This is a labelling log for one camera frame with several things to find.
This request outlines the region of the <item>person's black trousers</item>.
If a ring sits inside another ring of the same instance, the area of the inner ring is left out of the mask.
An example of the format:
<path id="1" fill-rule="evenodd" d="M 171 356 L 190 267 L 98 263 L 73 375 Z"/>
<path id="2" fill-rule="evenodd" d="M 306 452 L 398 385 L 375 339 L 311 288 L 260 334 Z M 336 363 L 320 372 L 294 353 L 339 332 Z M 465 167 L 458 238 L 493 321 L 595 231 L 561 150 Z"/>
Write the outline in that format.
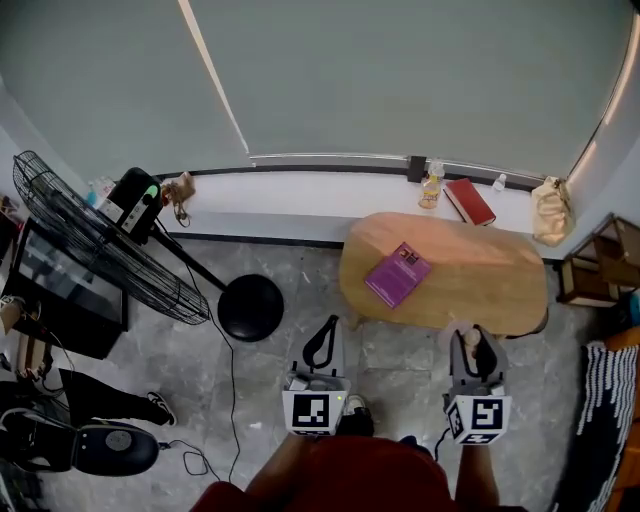
<path id="1" fill-rule="evenodd" d="M 336 435 L 389 441 L 389 438 L 375 435 L 373 417 L 365 406 L 357 406 L 351 412 L 343 414 L 338 424 Z"/>

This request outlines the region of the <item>clear bottle with yellow label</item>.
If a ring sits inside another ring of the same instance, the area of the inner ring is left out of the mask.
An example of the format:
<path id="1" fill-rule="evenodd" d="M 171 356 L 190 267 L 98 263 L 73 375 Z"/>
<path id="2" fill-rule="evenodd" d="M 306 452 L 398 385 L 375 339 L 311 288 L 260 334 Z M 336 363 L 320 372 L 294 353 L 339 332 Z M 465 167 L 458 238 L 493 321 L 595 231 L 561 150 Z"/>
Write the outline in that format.
<path id="1" fill-rule="evenodd" d="M 438 159 L 432 160 L 428 165 L 426 177 L 422 181 L 422 193 L 418 201 L 421 208 L 434 209 L 437 207 L 444 176 L 444 162 Z"/>

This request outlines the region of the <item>black oval device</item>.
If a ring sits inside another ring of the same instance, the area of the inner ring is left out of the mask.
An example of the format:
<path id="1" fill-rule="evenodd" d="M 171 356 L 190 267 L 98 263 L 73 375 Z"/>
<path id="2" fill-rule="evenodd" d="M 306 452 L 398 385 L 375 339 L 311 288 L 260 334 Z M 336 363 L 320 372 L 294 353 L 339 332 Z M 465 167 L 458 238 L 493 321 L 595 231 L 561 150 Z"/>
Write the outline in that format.
<path id="1" fill-rule="evenodd" d="M 126 477 L 150 469 L 160 452 L 147 431 L 119 422 L 98 421 L 76 431 L 71 465 L 80 472 Z"/>

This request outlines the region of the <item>person's left forearm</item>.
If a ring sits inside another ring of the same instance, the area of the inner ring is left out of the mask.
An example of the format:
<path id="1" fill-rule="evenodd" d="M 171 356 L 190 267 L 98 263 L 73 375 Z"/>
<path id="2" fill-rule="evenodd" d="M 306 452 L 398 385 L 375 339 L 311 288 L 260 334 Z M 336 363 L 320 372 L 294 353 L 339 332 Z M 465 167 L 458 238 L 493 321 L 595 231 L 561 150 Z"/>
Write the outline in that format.
<path id="1" fill-rule="evenodd" d="M 297 472 L 315 439 L 288 434 L 245 492 L 265 507 L 278 506 L 293 489 Z"/>

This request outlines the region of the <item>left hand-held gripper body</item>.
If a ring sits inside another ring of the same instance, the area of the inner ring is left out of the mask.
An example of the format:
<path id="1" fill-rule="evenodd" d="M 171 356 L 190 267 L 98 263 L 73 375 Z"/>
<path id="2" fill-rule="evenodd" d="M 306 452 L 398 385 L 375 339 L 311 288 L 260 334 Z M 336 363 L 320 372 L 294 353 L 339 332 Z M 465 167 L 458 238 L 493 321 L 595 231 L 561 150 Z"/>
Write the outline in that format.
<path id="1" fill-rule="evenodd" d="M 289 372 L 282 391 L 286 430 L 298 436 L 335 435 L 349 392 L 346 378 Z"/>

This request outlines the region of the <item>person's red shirt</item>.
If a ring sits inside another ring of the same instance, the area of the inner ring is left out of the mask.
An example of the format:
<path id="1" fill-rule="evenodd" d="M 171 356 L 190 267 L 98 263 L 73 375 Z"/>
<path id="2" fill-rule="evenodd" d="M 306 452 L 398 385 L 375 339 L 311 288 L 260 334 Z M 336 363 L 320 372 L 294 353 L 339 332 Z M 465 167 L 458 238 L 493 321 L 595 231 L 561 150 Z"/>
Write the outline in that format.
<path id="1" fill-rule="evenodd" d="M 413 444 L 363 437 L 315 440 L 278 506 L 265 507 L 246 488 L 216 482 L 190 512 L 527 512 L 501 502 L 488 510 L 465 510 L 429 453 Z"/>

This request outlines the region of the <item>red book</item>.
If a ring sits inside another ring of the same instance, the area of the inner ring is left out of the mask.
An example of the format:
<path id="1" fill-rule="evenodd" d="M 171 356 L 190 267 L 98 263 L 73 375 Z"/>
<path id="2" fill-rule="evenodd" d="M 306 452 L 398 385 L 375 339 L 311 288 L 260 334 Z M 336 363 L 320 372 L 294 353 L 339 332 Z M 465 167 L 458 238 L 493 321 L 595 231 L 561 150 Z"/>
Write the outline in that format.
<path id="1" fill-rule="evenodd" d="M 495 213 L 468 178 L 447 182 L 444 192 L 466 223 L 488 226 L 496 220 Z"/>

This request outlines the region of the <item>small wooden stool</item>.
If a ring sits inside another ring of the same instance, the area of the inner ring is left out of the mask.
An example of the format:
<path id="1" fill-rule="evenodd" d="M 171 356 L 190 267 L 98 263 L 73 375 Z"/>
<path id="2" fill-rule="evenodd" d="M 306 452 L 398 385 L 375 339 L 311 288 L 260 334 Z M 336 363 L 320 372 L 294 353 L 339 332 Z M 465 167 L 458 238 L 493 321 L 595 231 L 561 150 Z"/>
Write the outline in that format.
<path id="1" fill-rule="evenodd" d="M 33 336 L 19 336 L 16 373 L 20 378 L 37 382 L 43 380 L 51 370 L 53 358 L 51 347 Z"/>

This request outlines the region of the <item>oval wooden table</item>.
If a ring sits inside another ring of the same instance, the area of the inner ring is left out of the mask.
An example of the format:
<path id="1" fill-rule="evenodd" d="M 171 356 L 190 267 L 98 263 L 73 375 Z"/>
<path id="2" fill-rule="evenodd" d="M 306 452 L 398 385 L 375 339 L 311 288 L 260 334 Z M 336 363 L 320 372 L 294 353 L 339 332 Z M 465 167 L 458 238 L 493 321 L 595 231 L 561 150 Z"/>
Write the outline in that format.
<path id="1" fill-rule="evenodd" d="M 365 279 L 403 243 L 431 271 L 391 308 Z M 519 337 L 540 328 L 548 310 L 544 264 L 524 236 L 426 215 L 382 212 L 355 222 L 342 250 L 339 283 L 358 317 L 432 329 L 469 321 Z"/>

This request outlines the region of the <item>black standing fan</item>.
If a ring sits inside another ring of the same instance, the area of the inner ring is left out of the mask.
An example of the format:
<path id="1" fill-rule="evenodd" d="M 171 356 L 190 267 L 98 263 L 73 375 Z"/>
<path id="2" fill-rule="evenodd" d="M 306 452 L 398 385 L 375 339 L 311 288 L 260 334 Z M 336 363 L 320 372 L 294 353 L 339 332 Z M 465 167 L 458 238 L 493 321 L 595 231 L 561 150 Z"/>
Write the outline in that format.
<path id="1" fill-rule="evenodd" d="M 156 222 L 163 208 L 161 183 L 144 170 L 129 169 L 98 207 L 33 151 L 14 156 L 13 181 L 29 213 L 54 244 L 156 312 L 190 325 L 212 321 L 225 334 L 247 343 L 268 338 L 280 325 L 284 299 L 272 280 L 247 274 L 223 283 L 163 233 Z M 215 309 L 196 287 L 143 250 L 150 239 L 220 291 Z"/>

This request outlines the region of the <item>grey roller blind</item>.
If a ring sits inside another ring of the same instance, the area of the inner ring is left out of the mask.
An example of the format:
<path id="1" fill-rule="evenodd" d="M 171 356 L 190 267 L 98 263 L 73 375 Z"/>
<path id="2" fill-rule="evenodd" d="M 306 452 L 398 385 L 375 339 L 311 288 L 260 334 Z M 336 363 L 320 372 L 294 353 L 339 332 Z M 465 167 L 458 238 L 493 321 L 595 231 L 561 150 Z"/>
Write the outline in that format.
<path id="1" fill-rule="evenodd" d="M 84 179 L 249 163 L 178 0 L 0 0 L 0 76 Z"/>
<path id="2" fill-rule="evenodd" d="M 565 175 L 630 0 L 190 0 L 254 155 L 436 157 Z"/>

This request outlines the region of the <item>purple book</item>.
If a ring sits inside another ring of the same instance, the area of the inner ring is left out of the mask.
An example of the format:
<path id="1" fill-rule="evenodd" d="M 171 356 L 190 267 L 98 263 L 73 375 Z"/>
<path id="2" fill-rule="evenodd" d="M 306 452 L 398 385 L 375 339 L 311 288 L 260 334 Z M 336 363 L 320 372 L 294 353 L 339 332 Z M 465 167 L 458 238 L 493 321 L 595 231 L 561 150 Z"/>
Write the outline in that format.
<path id="1" fill-rule="evenodd" d="M 367 275 L 365 284 L 395 309 L 430 272 L 431 265 L 407 243 L 402 243 Z"/>

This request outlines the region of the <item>person's right forearm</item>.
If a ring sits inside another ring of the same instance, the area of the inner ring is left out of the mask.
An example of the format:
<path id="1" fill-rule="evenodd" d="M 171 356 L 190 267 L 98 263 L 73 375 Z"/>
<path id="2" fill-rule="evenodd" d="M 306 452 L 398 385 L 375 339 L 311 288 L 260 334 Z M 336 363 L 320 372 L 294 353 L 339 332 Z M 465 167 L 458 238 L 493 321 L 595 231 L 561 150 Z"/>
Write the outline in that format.
<path id="1" fill-rule="evenodd" d="M 499 506 L 499 492 L 488 446 L 463 446 L 455 501 L 465 510 L 488 510 Z"/>

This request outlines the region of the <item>wooden shelf cart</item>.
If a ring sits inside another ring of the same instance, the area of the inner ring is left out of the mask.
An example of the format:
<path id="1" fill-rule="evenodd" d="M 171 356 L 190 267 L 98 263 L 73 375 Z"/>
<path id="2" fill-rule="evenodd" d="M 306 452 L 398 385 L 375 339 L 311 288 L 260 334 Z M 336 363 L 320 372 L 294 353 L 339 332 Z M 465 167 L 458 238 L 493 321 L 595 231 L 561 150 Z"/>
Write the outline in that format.
<path id="1" fill-rule="evenodd" d="M 640 226 L 609 215 L 558 267 L 560 303 L 610 308 L 640 290 Z"/>

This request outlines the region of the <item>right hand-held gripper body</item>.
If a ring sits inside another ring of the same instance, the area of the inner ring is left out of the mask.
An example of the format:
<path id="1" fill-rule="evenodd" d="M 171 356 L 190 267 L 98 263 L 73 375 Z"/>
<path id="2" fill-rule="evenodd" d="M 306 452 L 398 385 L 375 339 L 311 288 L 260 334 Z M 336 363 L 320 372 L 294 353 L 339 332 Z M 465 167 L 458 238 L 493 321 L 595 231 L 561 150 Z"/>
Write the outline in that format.
<path id="1" fill-rule="evenodd" d="M 443 395 L 444 414 L 452 438 L 459 445 L 490 445 L 507 431 L 512 397 L 506 394 L 505 373 L 486 381 L 451 375 Z"/>

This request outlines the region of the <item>black white striped pillow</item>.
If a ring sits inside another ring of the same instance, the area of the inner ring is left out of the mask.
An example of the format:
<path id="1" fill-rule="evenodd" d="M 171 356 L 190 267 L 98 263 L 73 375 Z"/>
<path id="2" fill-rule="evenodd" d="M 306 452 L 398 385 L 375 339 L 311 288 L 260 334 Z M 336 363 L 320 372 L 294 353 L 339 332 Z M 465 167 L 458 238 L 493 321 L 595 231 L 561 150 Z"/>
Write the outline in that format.
<path id="1" fill-rule="evenodd" d="M 549 512 L 604 512 L 634 419 L 639 348 L 581 348 L 581 398 Z"/>

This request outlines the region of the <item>beige bag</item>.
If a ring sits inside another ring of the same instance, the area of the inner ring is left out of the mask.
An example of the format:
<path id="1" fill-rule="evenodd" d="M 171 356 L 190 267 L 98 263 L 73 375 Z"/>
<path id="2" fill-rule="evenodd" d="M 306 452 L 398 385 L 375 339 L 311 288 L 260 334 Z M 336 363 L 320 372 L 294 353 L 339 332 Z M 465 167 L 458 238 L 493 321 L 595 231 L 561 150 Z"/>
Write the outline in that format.
<path id="1" fill-rule="evenodd" d="M 547 176 L 531 192 L 533 239 L 547 247 L 557 247 L 573 231 L 575 215 L 566 181 Z"/>

